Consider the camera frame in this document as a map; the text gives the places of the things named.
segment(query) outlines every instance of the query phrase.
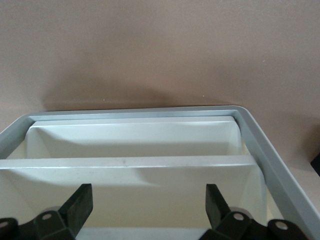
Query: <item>gray plastic tray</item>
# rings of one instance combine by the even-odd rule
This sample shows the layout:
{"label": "gray plastic tray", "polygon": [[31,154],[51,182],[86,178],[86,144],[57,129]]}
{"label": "gray plastic tray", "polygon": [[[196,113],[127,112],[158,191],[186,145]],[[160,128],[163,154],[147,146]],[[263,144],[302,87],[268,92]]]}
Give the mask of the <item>gray plastic tray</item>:
{"label": "gray plastic tray", "polygon": [[0,133],[0,159],[6,159],[25,139],[29,127],[36,121],[232,116],[241,136],[261,168],[266,185],[286,220],[292,221],[311,239],[320,239],[320,214],[290,173],[275,148],[252,115],[243,107],[196,106],[120,110],[83,110],[38,112],[18,118]]}

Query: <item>gray frame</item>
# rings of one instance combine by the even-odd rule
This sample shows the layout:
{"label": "gray frame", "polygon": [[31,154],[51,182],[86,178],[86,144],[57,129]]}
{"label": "gray frame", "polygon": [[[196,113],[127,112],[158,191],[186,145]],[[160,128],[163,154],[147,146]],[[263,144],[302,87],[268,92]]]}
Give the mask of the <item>gray frame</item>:
{"label": "gray frame", "polygon": [[24,115],[0,133],[0,159],[24,140],[35,121],[232,116],[241,136],[261,168],[266,185],[283,217],[300,226],[311,239],[320,239],[320,214],[299,186],[275,148],[248,110],[241,106],[194,106],[145,109],[53,111]]}

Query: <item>black clamp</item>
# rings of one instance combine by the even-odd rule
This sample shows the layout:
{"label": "black clamp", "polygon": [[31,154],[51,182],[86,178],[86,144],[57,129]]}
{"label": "black clamp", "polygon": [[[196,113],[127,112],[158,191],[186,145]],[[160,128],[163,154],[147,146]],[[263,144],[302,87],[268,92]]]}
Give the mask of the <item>black clamp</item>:
{"label": "black clamp", "polygon": [[22,225],[15,218],[1,218],[0,239],[75,240],[92,210],[92,185],[82,184],[58,211],[42,212]]}
{"label": "black clamp", "polygon": [[199,240],[308,240],[290,221],[273,219],[263,226],[243,212],[231,211],[215,184],[206,185],[205,211],[212,229]]}

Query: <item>white plastic panel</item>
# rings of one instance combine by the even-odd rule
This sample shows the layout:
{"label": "white plastic panel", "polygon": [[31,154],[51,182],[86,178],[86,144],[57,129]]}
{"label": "white plastic panel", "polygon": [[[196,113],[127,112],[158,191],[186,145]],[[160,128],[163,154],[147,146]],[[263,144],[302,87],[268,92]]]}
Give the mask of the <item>white plastic panel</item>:
{"label": "white plastic panel", "polygon": [[[12,205],[0,215],[21,223],[61,206],[83,183],[93,186],[87,227],[209,228],[206,184],[217,184],[230,206],[267,221],[264,178],[248,155],[3,160],[2,167],[29,214]],[[0,204],[6,201],[1,194]]]}
{"label": "white plastic panel", "polygon": [[26,158],[241,155],[231,116],[37,121]]}
{"label": "white plastic panel", "polygon": [[207,228],[84,227],[77,240],[196,240]]}

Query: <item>beige wall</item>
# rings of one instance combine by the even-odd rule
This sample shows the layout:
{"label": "beige wall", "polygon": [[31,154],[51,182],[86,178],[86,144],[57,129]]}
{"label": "beige wall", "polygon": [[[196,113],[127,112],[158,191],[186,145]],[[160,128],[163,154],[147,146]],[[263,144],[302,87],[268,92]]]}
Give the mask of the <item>beige wall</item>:
{"label": "beige wall", "polygon": [[303,175],[319,91],[319,1],[0,3],[0,130],[39,111],[241,105],[319,187]]}

